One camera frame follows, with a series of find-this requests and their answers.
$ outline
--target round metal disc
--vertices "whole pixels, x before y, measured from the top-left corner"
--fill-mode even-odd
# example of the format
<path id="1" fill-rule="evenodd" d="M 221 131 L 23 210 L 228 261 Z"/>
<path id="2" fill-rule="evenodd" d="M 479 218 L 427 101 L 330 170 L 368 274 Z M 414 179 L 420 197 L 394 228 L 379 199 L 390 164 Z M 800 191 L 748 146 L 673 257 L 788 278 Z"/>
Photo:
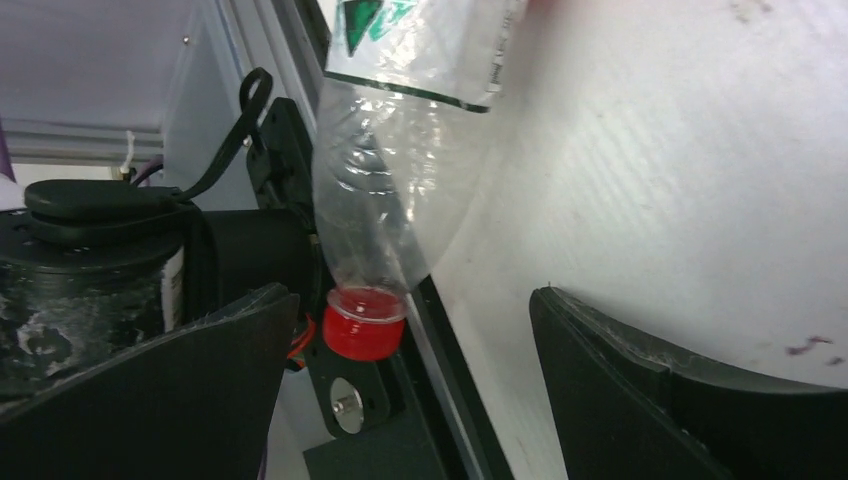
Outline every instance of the round metal disc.
<path id="1" fill-rule="evenodd" d="M 333 380 L 330 386 L 330 408 L 339 426 L 347 433 L 359 433 L 365 421 L 362 397 L 359 391 L 344 378 Z"/>

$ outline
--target dark red stain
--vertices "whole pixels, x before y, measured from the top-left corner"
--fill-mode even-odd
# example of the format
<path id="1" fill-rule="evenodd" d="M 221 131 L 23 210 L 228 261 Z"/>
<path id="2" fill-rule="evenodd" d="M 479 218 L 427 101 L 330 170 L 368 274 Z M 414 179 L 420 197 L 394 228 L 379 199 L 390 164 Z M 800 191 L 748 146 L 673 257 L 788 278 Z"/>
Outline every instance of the dark red stain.
<path id="1" fill-rule="evenodd" d="M 803 355 L 803 354 L 809 352 L 810 350 L 812 350 L 813 348 L 815 348 L 815 346 L 819 343 L 833 344 L 833 340 L 831 340 L 827 337 L 814 335 L 814 336 L 807 339 L 807 344 L 804 345 L 804 346 L 801 346 L 801 347 L 786 347 L 786 354 L 789 355 L 789 356 Z"/>

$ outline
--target red object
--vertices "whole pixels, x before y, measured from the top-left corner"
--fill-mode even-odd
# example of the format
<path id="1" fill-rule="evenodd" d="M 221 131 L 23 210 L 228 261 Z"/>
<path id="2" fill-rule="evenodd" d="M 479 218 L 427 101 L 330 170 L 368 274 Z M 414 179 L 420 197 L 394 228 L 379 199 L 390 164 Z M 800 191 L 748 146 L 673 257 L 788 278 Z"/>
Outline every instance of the red object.
<path id="1" fill-rule="evenodd" d="M 324 341 L 339 355 L 360 362 L 391 356 L 406 323 L 403 300 L 378 288 L 333 289 L 324 311 Z"/>

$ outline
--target green line on label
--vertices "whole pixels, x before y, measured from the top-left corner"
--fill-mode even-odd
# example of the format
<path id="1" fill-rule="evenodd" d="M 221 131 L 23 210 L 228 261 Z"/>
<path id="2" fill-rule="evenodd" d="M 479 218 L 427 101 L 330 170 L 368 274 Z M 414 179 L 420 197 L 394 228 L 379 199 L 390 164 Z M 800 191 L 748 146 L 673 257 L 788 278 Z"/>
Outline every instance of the green line on label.
<path id="1" fill-rule="evenodd" d="M 441 93 L 421 90 L 419 88 L 406 87 L 404 85 L 397 85 L 395 83 L 378 82 L 376 80 L 369 80 L 367 78 L 354 77 L 351 75 L 344 75 L 341 73 L 334 72 L 324 72 L 324 76 L 327 78 L 332 78 L 333 80 L 338 80 L 340 82 L 352 83 L 354 85 L 361 85 L 363 87 L 377 88 L 380 90 L 401 93 L 404 95 L 411 95 L 413 97 L 423 98 L 425 100 L 432 100 L 434 102 L 439 103 L 446 103 L 448 105 L 469 111 L 471 113 L 486 113 L 489 111 L 489 107 L 483 105 L 474 105 L 471 103 L 463 102 L 458 98 L 442 95 Z"/>

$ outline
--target white wire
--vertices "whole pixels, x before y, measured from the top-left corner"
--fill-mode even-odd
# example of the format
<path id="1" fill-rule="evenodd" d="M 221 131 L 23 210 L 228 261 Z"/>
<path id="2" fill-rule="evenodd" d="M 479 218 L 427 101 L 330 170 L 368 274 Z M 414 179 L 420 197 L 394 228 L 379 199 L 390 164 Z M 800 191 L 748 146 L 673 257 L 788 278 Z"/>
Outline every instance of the white wire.
<path id="1" fill-rule="evenodd" d="M 135 135 L 133 135 L 132 130 L 127 130 L 127 159 L 124 160 L 124 163 L 121 164 L 118 171 L 121 172 L 121 175 L 129 175 L 130 173 L 130 164 L 132 164 L 133 157 L 135 156 Z"/>

